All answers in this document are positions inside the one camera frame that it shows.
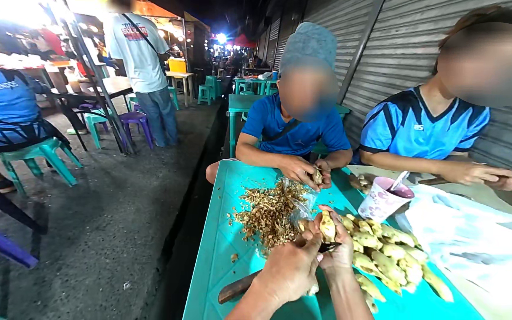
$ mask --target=blue t-shirt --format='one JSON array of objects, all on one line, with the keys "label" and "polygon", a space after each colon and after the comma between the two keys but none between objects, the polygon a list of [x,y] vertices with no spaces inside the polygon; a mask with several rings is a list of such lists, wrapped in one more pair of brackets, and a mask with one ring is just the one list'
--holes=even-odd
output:
[{"label": "blue t-shirt", "polygon": [[434,117],[419,87],[382,101],[365,119],[360,149],[371,153],[445,159],[452,151],[467,152],[489,122],[489,108],[453,99]]},{"label": "blue t-shirt", "polygon": [[17,70],[0,69],[0,146],[48,136],[35,93],[44,93],[36,80]]},{"label": "blue t-shirt", "polygon": [[[277,93],[256,101],[246,119],[242,132],[259,138],[273,137],[280,133],[286,123],[281,117],[281,102]],[[270,153],[305,156],[321,140],[329,152],[347,150],[351,144],[345,135],[343,122],[335,108],[323,118],[313,122],[302,122],[284,136],[274,141],[260,142],[260,150]]]}]

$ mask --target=light blue jersey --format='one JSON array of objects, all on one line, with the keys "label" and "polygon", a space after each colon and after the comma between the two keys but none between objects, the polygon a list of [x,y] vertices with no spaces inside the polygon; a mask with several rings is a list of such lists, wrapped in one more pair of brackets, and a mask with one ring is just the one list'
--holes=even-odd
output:
[{"label": "light blue jersey", "polygon": [[382,101],[367,114],[359,148],[442,160],[452,151],[467,152],[488,121],[488,107],[459,98],[434,117],[419,87],[414,87]]}]

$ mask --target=knife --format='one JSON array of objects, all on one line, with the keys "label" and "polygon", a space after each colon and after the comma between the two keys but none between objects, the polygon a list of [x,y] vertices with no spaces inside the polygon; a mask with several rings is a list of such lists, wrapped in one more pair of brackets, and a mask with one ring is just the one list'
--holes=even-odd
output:
[{"label": "knife", "polygon": [[[338,242],[322,243],[319,247],[319,253],[331,251],[340,245],[341,243]],[[252,284],[252,280],[256,278],[260,271],[262,270],[258,270],[240,280],[236,280],[231,284],[224,286],[218,294],[218,303],[222,305],[223,303],[230,301],[248,291],[248,288],[250,288],[250,285]]]}]

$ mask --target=knife handle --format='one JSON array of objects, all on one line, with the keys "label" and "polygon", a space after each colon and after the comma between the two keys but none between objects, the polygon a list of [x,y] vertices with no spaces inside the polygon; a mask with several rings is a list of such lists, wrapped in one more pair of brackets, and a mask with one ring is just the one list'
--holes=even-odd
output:
[{"label": "knife handle", "polygon": [[252,280],[256,278],[260,271],[262,270],[249,274],[248,276],[240,280],[236,280],[231,284],[223,287],[218,293],[218,303],[222,305],[223,303],[230,301],[248,291],[248,288],[250,288],[250,285],[252,284]]}]

